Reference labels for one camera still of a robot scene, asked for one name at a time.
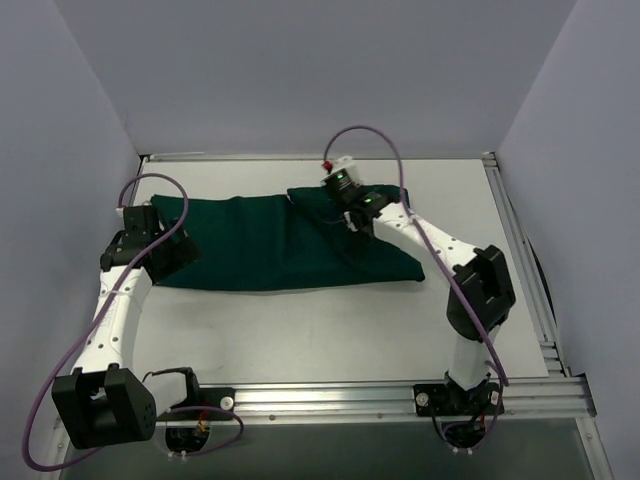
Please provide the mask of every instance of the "dark green towel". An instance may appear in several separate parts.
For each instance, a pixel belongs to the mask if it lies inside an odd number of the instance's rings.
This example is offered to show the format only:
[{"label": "dark green towel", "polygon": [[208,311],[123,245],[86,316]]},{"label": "dark green towel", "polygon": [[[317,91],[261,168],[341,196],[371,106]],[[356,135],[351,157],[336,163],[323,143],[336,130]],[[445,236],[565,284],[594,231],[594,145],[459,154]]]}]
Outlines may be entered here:
[{"label": "dark green towel", "polygon": [[[398,194],[390,185],[370,188]],[[396,247],[349,231],[322,188],[287,193],[191,200],[184,227],[202,258],[160,284],[268,291],[424,279]],[[182,211],[180,198],[156,195],[151,203],[167,220]]]}]

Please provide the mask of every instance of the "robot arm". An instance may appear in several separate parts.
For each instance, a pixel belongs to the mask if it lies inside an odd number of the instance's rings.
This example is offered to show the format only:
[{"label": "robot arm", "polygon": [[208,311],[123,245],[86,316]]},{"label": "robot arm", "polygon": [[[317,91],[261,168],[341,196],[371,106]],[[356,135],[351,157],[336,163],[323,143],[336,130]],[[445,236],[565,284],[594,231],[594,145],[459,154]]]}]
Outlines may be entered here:
[{"label": "robot arm", "polygon": [[144,384],[131,368],[140,314],[151,286],[196,260],[199,252],[179,229],[131,269],[114,291],[127,264],[163,233],[158,212],[151,205],[126,207],[122,214],[124,230],[100,257],[96,312],[110,294],[115,298],[87,339],[71,374],[56,377],[51,390],[60,418],[78,449],[148,440],[157,416],[193,400],[197,389],[197,379],[188,368],[154,375]]},{"label": "robot arm", "polygon": [[[515,303],[504,254],[494,246],[481,250],[462,242],[418,215],[407,218],[404,207],[397,199],[362,188],[351,157],[335,160],[332,167],[323,180],[323,186],[342,211],[348,227],[395,245],[421,262],[425,270],[429,270],[435,261],[413,224],[414,220],[419,222],[431,240],[435,253],[465,293],[493,341]],[[449,293],[447,318],[457,333],[447,377],[462,391],[474,392],[487,382],[488,350],[452,291]]]}]

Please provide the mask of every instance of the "screw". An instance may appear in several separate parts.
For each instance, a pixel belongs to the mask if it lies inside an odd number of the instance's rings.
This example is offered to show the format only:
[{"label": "screw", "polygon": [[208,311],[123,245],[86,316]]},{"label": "screw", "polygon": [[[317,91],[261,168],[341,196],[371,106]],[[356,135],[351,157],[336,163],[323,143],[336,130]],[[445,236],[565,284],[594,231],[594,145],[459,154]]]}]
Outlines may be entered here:
[{"label": "screw", "polygon": [[429,404],[429,395],[424,392],[416,395],[416,404],[419,407],[426,407]]},{"label": "screw", "polygon": [[220,408],[223,410],[231,410],[233,408],[233,398],[231,397],[222,397],[220,400]]}]

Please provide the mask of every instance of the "white table surface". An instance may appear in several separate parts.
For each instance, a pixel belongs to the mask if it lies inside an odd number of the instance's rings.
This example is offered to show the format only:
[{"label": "white table surface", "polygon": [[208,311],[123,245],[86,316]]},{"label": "white table surface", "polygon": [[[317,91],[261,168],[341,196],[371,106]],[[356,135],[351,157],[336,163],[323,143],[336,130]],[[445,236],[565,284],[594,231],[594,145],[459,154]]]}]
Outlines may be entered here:
[{"label": "white table surface", "polygon": [[[368,183],[397,183],[395,162],[361,160]],[[546,377],[507,240],[480,160],[409,160],[406,186],[428,221],[481,247],[506,254],[517,303],[496,348],[507,374]],[[192,198],[226,199],[318,186],[319,162],[237,160],[151,162],[146,172],[170,175]],[[145,179],[136,203],[175,195],[167,182]],[[442,378],[455,333],[445,316],[446,281],[425,272],[422,283],[395,282],[274,293],[223,293],[153,287],[134,352],[138,375],[194,368],[207,383],[296,383]]]}]

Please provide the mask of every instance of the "gray wall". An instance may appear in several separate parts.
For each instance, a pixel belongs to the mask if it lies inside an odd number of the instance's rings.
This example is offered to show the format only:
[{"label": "gray wall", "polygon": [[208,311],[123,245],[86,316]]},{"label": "gray wall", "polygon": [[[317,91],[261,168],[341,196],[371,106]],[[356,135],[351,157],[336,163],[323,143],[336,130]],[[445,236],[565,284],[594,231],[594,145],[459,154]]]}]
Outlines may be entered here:
[{"label": "gray wall", "polygon": [[640,478],[638,19],[636,0],[578,1],[499,150],[620,479]]},{"label": "gray wall", "polygon": [[[55,5],[0,2],[0,477],[30,478],[20,438],[51,365],[91,320],[98,256],[135,151]],[[47,399],[34,432],[44,461]]]},{"label": "gray wall", "polygon": [[315,153],[365,122],[468,157],[498,147],[575,0],[56,3],[141,153]]}]

